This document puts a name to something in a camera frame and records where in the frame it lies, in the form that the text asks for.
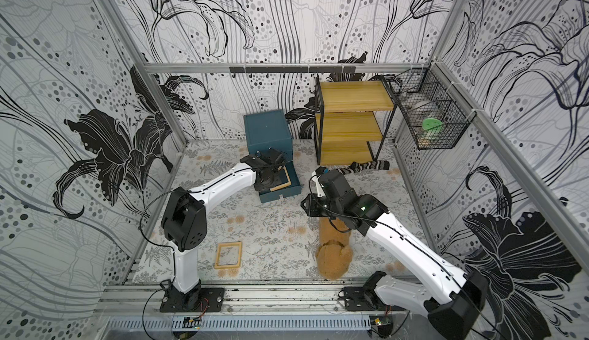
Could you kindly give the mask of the yellow square brooch box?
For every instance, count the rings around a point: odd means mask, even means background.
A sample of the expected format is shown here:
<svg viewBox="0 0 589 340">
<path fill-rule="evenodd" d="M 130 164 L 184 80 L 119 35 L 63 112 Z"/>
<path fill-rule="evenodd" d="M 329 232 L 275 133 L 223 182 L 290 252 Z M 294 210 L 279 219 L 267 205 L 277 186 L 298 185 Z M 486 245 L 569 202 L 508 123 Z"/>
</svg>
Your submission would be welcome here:
<svg viewBox="0 0 589 340">
<path fill-rule="evenodd" d="M 219 243 L 215 269 L 238 269 L 242 263 L 242 242 Z"/>
<path fill-rule="evenodd" d="M 273 181 L 269 188 L 270 191 L 278 191 L 283 188 L 291 186 L 291 178 L 288 173 L 288 168 L 282 166 L 276 173 L 273 174 Z"/>
</svg>

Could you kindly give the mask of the teal yellow drawer cabinet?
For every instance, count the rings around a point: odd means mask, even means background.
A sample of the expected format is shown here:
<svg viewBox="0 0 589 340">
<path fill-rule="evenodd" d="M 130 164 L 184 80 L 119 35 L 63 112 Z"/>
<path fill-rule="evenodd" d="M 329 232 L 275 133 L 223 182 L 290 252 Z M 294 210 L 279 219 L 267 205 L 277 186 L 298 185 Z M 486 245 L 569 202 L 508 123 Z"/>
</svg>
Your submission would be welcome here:
<svg viewBox="0 0 589 340">
<path fill-rule="evenodd" d="M 285 113 L 282 110 L 272 110 L 245 115 L 244 124 L 249 153 L 260 151 L 265 154 L 270 148 L 279 151 L 286 161 L 285 169 L 291 182 L 289 186 L 276 191 L 259 191 L 261 202 L 268 203 L 300 194 L 302 186 L 293 164 L 293 143 Z"/>
</svg>

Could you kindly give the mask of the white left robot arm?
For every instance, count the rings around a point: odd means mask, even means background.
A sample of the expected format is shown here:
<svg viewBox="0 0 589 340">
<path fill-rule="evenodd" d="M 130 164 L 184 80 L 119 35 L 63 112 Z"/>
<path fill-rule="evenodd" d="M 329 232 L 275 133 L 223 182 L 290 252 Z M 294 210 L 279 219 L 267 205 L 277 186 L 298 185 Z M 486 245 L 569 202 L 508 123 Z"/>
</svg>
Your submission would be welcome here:
<svg viewBox="0 0 589 340">
<path fill-rule="evenodd" d="M 167 296 L 178 296 L 181 305 L 193 308 L 200 300 L 201 279 L 197 270 L 198 246 L 207 232 L 207 214 L 245 188 L 271 191 L 290 182 L 287 159 L 274 148 L 257 151 L 215 179 L 189 190 L 170 193 L 161 227 L 173 252 L 174 274 Z"/>
</svg>

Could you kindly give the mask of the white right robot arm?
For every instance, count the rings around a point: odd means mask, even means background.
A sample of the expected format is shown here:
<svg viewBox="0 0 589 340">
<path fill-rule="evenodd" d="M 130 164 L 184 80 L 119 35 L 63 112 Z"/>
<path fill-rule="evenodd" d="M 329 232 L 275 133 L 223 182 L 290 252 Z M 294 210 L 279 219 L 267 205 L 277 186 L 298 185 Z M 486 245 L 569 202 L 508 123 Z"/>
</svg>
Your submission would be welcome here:
<svg viewBox="0 0 589 340">
<path fill-rule="evenodd" d="M 410 283 L 383 271 L 363 286 L 344 289 L 349 312 L 405 309 L 421 315 L 445 339 L 465 339 L 482 315 L 488 280 L 466 273 L 416 238 L 393 212 L 370 194 L 359 195 L 336 170 L 317 168 L 301 206 L 310 217 L 341 220 L 345 226 L 380 244 L 417 279 Z"/>
</svg>

